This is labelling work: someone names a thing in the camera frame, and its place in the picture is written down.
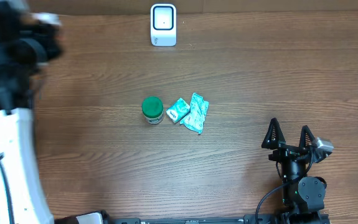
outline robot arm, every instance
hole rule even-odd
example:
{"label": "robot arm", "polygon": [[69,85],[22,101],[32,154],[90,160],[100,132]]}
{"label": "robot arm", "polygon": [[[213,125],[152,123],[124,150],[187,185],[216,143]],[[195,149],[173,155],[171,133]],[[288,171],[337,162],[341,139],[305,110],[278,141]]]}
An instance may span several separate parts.
{"label": "robot arm", "polygon": [[315,138],[310,129],[303,126],[299,146],[287,145],[280,124],[273,118],[261,147],[273,150],[268,159],[276,162],[283,184],[261,199],[255,214],[256,224],[259,223],[258,211],[261,203],[279,189],[283,189],[283,204],[286,209],[278,212],[278,223],[329,223],[328,215],[319,212],[324,208],[327,183],[321,177],[308,177],[307,173],[313,163],[321,162],[332,154],[332,142]]}
{"label": "robot arm", "polygon": [[0,2],[0,223],[49,224],[54,218],[34,154],[30,82],[39,65],[62,51],[56,26],[39,20],[25,24],[24,6],[13,6],[20,9]]}
{"label": "robot arm", "polygon": [[32,139],[32,111],[0,110],[0,223],[51,224]]}

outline plastic wrapper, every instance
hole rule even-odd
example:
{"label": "plastic wrapper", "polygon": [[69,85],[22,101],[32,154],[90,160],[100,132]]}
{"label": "plastic wrapper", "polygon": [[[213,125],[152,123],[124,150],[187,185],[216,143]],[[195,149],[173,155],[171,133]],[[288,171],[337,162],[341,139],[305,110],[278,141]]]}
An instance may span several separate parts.
{"label": "plastic wrapper", "polygon": [[188,129],[202,133],[204,121],[208,112],[209,102],[197,93],[193,93],[190,102],[190,113],[180,121]]}
{"label": "plastic wrapper", "polygon": [[182,98],[178,99],[169,109],[166,114],[172,119],[173,123],[180,121],[187,113],[190,112],[190,105]]}

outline white plug-in device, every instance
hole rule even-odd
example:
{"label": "white plug-in device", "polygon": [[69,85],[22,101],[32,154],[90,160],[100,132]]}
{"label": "white plug-in device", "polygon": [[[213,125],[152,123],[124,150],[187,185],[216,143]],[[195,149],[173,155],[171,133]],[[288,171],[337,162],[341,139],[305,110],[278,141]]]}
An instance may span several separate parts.
{"label": "white plug-in device", "polygon": [[151,7],[151,43],[154,46],[176,45],[176,8],[172,4]]}

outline wooden table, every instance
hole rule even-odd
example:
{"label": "wooden table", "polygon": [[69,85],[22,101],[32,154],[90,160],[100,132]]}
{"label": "wooden table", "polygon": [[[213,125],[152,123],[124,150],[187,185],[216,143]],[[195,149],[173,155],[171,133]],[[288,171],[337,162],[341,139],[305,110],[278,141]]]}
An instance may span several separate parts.
{"label": "wooden table", "polygon": [[[358,223],[358,11],[188,14],[177,45],[153,47],[149,16],[63,16],[65,55],[47,69],[36,108],[37,157],[55,217],[105,209],[113,217],[229,217],[253,213],[280,184],[271,118],[287,143],[302,125],[334,153],[310,175],[328,183],[332,223]],[[210,102],[204,132],[164,107],[193,92]],[[261,213],[281,206],[269,198]]]}

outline small container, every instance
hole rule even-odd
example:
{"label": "small container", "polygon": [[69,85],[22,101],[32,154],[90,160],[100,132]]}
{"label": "small container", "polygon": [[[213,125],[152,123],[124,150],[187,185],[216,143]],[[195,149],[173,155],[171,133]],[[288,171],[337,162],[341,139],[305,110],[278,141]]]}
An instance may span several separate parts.
{"label": "small container", "polygon": [[164,119],[164,106],[156,96],[147,97],[141,108],[146,121],[150,124],[159,124]]}

